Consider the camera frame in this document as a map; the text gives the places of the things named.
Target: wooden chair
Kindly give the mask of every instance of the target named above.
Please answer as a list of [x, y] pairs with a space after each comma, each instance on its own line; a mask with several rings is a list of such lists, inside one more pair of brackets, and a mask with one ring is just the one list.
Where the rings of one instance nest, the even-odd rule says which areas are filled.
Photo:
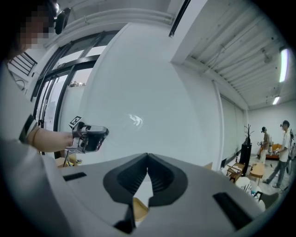
[[228, 170], [226, 173], [226, 176], [230, 177], [230, 181], [233, 181], [233, 183], [235, 183], [239, 177], [241, 177], [242, 175], [242, 171], [245, 167], [244, 164], [240, 164], [240, 163], [235, 163], [233, 166], [228, 166]]

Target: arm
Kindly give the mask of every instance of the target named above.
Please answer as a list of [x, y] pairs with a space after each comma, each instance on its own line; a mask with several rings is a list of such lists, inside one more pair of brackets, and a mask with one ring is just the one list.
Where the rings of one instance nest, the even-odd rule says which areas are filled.
[[72, 133], [49, 131], [36, 126], [28, 135], [28, 144], [38, 151], [55, 152], [64, 150], [72, 144]]

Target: chair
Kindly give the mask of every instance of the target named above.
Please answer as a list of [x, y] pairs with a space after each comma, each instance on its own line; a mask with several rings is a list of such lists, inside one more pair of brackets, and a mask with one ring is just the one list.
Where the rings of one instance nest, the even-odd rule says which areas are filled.
[[226, 173], [226, 176], [230, 177], [230, 181], [233, 181], [233, 183], [235, 183], [239, 177], [241, 177], [242, 175], [242, 171], [245, 167], [244, 164], [240, 164], [240, 163], [235, 163], [233, 166], [228, 166], [228, 170]]
[[269, 208], [273, 203], [275, 203], [278, 198], [279, 198], [279, 194], [278, 193], [274, 193], [274, 194], [271, 194], [271, 195], [268, 195], [268, 194], [265, 194], [265, 193], [262, 193], [260, 191], [258, 191], [254, 197], [256, 197], [258, 194], [260, 194], [260, 197], [259, 197], [259, 201], [262, 200], [265, 204], [265, 208]]

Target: window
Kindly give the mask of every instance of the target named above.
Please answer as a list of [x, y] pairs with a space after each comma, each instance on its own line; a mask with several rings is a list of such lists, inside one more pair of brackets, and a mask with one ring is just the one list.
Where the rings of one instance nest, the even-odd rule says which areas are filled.
[[78, 52], [75, 52], [73, 54], [69, 54], [69, 55], [67, 55], [65, 57], [60, 58], [56, 62], [55, 66], [52, 68], [52, 70], [57, 69], [63, 63], [67, 63], [67, 62], [74, 61], [74, 60], [78, 59], [80, 57], [80, 55], [82, 54], [82, 52], [83, 52], [83, 50], [80, 50]]
[[44, 120], [44, 128], [51, 131], [69, 129], [69, 120], [77, 114], [84, 86], [98, 55], [117, 33], [109, 31], [87, 36], [64, 45], [54, 53], [38, 78], [31, 98], [32, 101], [33, 96], [36, 97], [34, 116], [36, 120]]
[[47, 102], [45, 116], [44, 116], [44, 128], [46, 128], [47, 130], [50, 130], [50, 131], [54, 130], [56, 106], [67, 76], [68, 75], [64, 75], [56, 78], [55, 83], [50, 92], [50, 96]]
[[221, 97], [224, 117], [224, 149], [222, 159], [229, 158], [241, 149], [245, 141], [243, 111]]
[[98, 46], [93, 47], [86, 55], [86, 57], [93, 56], [93, 55], [101, 55], [106, 46]]
[[91, 71], [92, 71], [92, 68], [77, 71], [69, 87], [85, 86]]

